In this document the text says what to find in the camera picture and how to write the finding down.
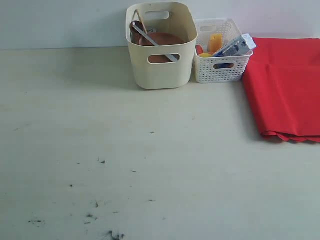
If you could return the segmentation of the yellow lemon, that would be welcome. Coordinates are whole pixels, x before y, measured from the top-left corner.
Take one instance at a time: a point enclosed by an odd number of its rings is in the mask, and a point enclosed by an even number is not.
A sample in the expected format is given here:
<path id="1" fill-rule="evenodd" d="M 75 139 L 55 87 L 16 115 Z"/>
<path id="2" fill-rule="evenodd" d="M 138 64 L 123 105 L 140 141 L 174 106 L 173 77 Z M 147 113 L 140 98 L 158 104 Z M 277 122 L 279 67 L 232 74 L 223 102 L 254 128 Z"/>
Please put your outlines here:
<path id="1" fill-rule="evenodd" d="M 198 56 L 200 58 L 211 58 L 213 56 L 213 54 L 210 52 L 204 52 L 204 53 L 200 53 Z"/>

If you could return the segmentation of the red sausage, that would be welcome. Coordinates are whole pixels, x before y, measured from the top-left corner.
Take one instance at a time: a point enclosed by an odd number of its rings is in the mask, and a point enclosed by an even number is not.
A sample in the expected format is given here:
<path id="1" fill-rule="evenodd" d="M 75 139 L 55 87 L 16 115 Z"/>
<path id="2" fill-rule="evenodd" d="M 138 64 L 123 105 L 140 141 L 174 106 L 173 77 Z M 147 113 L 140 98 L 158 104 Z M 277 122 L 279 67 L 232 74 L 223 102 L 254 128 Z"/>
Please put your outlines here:
<path id="1" fill-rule="evenodd" d="M 198 45 L 198 44 L 197 44 L 197 45 L 195 46 L 195 50 L 196 50 L 197 55 L 200 55 L 200 54 L 203 54 L 203 53 L 204 53 L 203 48 L 202 48 L 201 45 Z"/>

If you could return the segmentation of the brown wooden plate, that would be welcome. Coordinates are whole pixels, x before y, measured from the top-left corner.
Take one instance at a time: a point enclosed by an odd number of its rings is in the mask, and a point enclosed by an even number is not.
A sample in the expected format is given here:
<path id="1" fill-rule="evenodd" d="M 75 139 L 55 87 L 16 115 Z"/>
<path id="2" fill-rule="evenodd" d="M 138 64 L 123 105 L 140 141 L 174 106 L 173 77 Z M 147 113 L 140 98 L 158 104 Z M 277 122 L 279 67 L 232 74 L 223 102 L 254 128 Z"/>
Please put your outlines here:
<path id="1" fill-rule="evenodd" d="M 148 36 L 154 40 L 159 46 L 167 46 L 167 45 L 180 45 L 184 44 L 185 42 L 178 36 L 170 34 L 170 33 L 163 33 L 163 32 L 152 32 L 149 33 Z M 140 40 L 140 46 L 153 46 L 148 40 L 144 37 Z M 169 55 L 151 55 L 148 57 L 148 61 L 151 64 L 159 64 L 159 63 L 172 63 L 177 62 L 180 59 L 179 54 L 169 54 Z"/>

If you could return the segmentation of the dark wooden spoon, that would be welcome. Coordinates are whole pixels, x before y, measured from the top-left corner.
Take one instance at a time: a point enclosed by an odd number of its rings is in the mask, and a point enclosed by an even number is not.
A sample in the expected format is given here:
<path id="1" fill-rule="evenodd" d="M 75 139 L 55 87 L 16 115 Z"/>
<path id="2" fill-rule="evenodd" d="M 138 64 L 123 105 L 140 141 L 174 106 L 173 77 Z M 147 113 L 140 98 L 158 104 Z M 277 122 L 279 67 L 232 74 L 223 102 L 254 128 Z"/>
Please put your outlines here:
<path id="1" fill-rule="evenodd" d="M 141 33 L 147 34 L 145 26 L 142 22 L 134 20 L 129 25 L 130 29 L 130 39 L 133 44 L 139 45 L 140 40 L 143 38 Z"/>

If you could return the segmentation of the yellow cheese wedge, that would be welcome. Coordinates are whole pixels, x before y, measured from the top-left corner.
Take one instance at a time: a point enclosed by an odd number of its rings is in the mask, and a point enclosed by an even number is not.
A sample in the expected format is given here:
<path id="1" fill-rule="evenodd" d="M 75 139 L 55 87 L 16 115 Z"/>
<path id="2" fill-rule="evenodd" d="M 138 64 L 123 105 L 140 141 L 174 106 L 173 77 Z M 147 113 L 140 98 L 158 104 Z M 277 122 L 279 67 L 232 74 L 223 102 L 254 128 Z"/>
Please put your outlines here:
<path id="1" fill-rule="evenodd" d="M 210 35 L 207 51 L 211 54 L 216 53 L 223 46 L 223 35 L 221 33 L 213 33 Z"/>

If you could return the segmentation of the wooden chopstick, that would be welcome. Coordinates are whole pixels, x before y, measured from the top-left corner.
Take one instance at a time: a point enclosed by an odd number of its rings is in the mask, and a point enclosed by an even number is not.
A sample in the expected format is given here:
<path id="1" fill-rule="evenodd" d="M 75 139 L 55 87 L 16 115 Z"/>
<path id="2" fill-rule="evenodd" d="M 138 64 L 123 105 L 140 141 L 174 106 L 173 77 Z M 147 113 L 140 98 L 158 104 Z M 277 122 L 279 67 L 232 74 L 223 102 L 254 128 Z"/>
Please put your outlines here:
<path id="1" fill-rule="evenodd" d="M 138 9 L 136 9 L 136 10 L 135 10 L 135 13 L 136 13 L 136 15 L 137 15 L 137 17 L 138 17 L 139 21 L 140 21 L 141 23 L 143 23 L 143 18 L 142 18 L 142 16 L 141 16 L 141 14 L 140 14 L 140 12 L 139 12 L 139 10 L 138 10 Z"/>

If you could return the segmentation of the blue white milk carton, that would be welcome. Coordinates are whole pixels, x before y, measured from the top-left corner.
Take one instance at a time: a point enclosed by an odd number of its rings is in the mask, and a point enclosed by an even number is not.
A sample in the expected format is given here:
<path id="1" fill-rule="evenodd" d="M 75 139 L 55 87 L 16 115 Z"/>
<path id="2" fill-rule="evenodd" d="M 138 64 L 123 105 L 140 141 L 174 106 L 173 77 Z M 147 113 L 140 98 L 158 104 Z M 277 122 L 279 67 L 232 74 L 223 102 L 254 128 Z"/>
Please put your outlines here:
<path id="1" fill-rule="evenodd" d="M 250 34 L 242 34 L 214 53 L 213 57 L 244 56 L 257 47 Z"/>

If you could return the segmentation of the red scalloped table cloth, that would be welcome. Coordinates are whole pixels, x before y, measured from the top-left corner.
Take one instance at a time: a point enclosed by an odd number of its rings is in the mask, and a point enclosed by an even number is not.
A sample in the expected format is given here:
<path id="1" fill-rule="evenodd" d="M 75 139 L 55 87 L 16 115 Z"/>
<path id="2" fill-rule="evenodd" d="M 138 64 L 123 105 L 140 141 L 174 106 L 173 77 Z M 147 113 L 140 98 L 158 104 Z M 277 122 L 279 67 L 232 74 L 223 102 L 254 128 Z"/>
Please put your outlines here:
<path id="1" fill-rule="evenodd" d="M 320 40 L 254 38 L 242 77 L 258 132 L 284 142 L 320 141 Z"/>

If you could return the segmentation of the cream plastic bin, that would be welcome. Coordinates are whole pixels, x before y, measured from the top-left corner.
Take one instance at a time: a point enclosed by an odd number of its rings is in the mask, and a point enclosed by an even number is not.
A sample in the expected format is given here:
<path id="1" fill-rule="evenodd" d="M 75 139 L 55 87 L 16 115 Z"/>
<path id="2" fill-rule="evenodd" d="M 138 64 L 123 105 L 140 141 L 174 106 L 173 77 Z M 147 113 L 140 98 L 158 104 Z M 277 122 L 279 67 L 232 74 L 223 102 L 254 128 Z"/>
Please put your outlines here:
<path id="1" fill-rule="evenodd" d="M 176 45 L 142 46 L 131 42 L 130 23 L 139 18 L 143 24 L 156 29 L 157 33 L 168 33 L 181 38 L 184 43 Z M 191 77 L 193 58 L 198 33 L 189 8 L 179 2 L 146 2 L 130 6 L 126 11 L 126 40 L 128 42 L 133 74 L 136 84 L 147 90 L 179 88 Z M 178 54 L 175 62 L 150 63 L 149 56 Z"/>

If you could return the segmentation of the white perforated plastic basket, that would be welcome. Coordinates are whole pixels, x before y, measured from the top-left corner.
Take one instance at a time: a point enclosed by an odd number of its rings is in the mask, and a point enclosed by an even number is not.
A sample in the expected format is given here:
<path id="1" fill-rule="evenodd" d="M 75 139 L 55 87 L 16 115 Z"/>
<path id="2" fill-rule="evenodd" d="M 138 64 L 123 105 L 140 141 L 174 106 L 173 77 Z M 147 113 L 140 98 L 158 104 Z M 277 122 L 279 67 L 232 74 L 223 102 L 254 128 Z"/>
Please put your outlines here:
<path id="1" fill-rule="evenodd" d="M 208 53 L 207 46 L 211 34 L 222 34 L 222 46 L 242 35 L 235 21 L 231 18 L 196 19 L 194 22 L 197 30 L 196 45 L 200 45 L 204 53 Z M 251 50 L 242 56 L 202 58 L 194 50 L 193 68 L 195 79 L 201 84 L 239 81 L 253 54 Z M 214 69 L 215 64 L 227 63 L 233 63 L 234 66 L 226 69 Z"/>

